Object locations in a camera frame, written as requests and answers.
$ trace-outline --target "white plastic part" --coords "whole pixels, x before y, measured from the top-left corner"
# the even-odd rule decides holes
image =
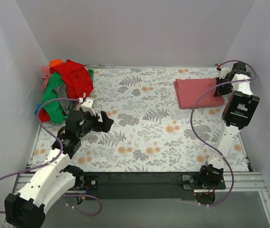
[[[230,68],[223,66],[223,67],[221,68],[221,71],[220,71],[220,74],[219,74],[219,78],[224,79],[225,76],[226,76],[228,73],[230,73],[230,71],[231,71]]]
[[[84,112],[90,112],[91,115],[96,116],[96,112],[93,109],[94,99],[87,97],[86,100],[82,103],[81,108]]]
[[[221,134],[215,147],[223,154],[224,157],[226,157],[230,152],[232,143],[239,132],[240,130],[238,127],[231,125],[226,126],[225,123],[223,124],[223,129],[221,130]],[[224,168],[224,160],[216,151],[214,151],[214,154],[207,159],[207,163],[212,164],[213,167],[217,169]]]
[[[250,78],[246,75],[235,74],[232,81],[248,80],[248,79],[250,79]],[[250,88],[249,81],[235,82],[235,83],[232,83],[232,86],[233,86],[234,91],[239,91],[239,92],[242,92],[242,93],[247,94],[247,95],[253,95],[251,88]]]
[[[50,150],[45,162],[52,160],[59,152],[59,149]],[[53,163],[38,169],[30,181],[20,189],[20,197],[25,200],[33,199],[33,203],[39,207],[49,186],[59,175],[59,172],[67,166],[69,161],[68,154],[61,154]]]
[[[54,182],[50,185],[42,203],[44,206],[44,213],[46,214],[51,206],[70,188],[75,184],[75,179],[71,173],[62,172]]]

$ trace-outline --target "floral pattern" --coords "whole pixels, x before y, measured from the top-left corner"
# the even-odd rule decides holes
[[[199,171],[212,151],[192,132],[191,110],[180,110],[173,82],[214,78],[215,68],[102,68],[96,72],[91,94],[97,100],[95,110],[106,111],[114,124],[109,133],[86,135],[70,164],[84,171]],[[195,129],[211,145],[218,140],[223,109],[195,110]],[[62,127],[44,124],[54,134]],[[40,131],[33,166],[44,162],[53,142]],[[227,160],[234,171],[248,171],[239,138]]]

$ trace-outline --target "white wall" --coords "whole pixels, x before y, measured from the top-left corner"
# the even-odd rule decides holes
[[[16,0],[48,60],[111,66],[221,62],[254,0]]]
[[[41,102],[40,67],[47,63],[14,0],[0,0],[0,177],[25,168]],[[0,210],[15,177],[0,182]],[[0,227],[5,216],[0,215]]]
[[[270,1],[257,0],[240,28],[225,60],[241,59],[259,73],[252,91],[260,104],[247,128],[242,131],[249,159],[262,171],[270,192]]]

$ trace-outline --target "red garment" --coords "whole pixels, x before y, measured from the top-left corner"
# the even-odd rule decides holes
[[[41,111],[39,112],[39,119],[41,120],[41,122],[50,121],[50,116],[44,108],[42,108]]]
[[[180,108],[193,108],[197,100],[216,85],[216,78],[176,79],[174,82]],[[224,105],[222,96],[214,97],[216,89],[207,93],[198,103],[197,108]]]
[[[83,64],[67,60],[66,63],[50,68],[50,72],[58,72],[66,83],[69,98],[88,97],[93,90],[93,82],[88,70]]]

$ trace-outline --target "gray floor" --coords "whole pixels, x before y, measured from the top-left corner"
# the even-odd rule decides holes
[[[217,193],[220,199],[225,193]],[[178,202],[179,199],[102,200],[103,210],[87,217],[66,207],[60,199],[47,214],[43,228],[267,228],[266,215],[258,192],[233,192],[221,205],[205,208]],[[96,211],[95,201],[81,209]]]

